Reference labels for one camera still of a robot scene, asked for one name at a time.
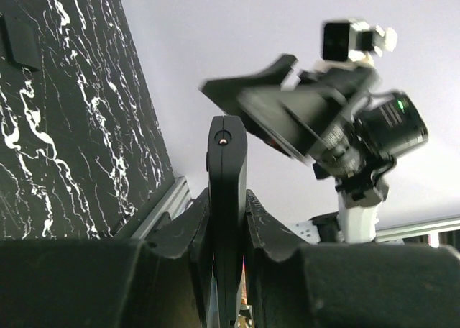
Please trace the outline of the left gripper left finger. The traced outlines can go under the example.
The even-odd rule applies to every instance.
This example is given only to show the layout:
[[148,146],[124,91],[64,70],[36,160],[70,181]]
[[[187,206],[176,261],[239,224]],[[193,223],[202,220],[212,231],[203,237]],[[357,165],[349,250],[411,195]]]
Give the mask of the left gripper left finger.
[[1,243],[3,327],[205,327],[208,194],[145,240]]

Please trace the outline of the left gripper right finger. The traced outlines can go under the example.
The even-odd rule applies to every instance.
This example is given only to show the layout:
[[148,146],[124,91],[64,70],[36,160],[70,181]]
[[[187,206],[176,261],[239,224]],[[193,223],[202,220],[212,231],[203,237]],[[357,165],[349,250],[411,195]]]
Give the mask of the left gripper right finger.
[[451,247],[312,245],[247,192],[245,271],[258,327],[457,327]]

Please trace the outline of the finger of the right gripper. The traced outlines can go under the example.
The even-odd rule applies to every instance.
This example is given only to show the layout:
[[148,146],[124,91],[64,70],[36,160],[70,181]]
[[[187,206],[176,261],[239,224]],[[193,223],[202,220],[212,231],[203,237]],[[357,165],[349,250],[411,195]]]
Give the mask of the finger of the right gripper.
[[291,54],[282,54],[260,72],[246,76],[209,79],[200,87],[200,92],[228,115],[240,115],[237,97],[246,88],[277,86],[290,74],[298,59]]

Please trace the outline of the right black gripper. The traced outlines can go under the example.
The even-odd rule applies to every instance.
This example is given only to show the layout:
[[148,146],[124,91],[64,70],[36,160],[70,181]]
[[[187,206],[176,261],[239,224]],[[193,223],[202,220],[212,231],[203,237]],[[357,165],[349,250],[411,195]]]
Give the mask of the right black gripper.
[[304,71],[298,88],[248,88],[237,102],[290,156],[313,159],[317,178],[375,183],[428,141],[408,95],[375,94],[378,80],[370,67]]

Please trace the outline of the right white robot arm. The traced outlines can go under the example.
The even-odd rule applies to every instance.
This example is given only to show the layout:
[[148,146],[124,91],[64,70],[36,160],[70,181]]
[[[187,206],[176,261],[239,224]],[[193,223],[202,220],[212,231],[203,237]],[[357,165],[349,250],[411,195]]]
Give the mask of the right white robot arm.
[[369,53],[320,60],[283,88],[295,63],[284,54],[255,74],[208,79],[201,92],[270,147],[312,162],[318,180],[334,179],[337,214],[313,219],[321,241],[371,242],[389,192],[385,176],[427,143],[426,123],[405,92],[374,92],[380,78]]

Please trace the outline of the black remote battery cover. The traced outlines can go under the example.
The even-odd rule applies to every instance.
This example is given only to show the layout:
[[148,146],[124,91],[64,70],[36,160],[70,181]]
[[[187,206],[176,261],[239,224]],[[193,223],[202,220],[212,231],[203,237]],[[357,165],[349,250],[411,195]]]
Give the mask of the black remote battery cover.
[[16,17],[1,15],[1,36],[8,61],[17,68],[41,71],[42,64],[34,30]]

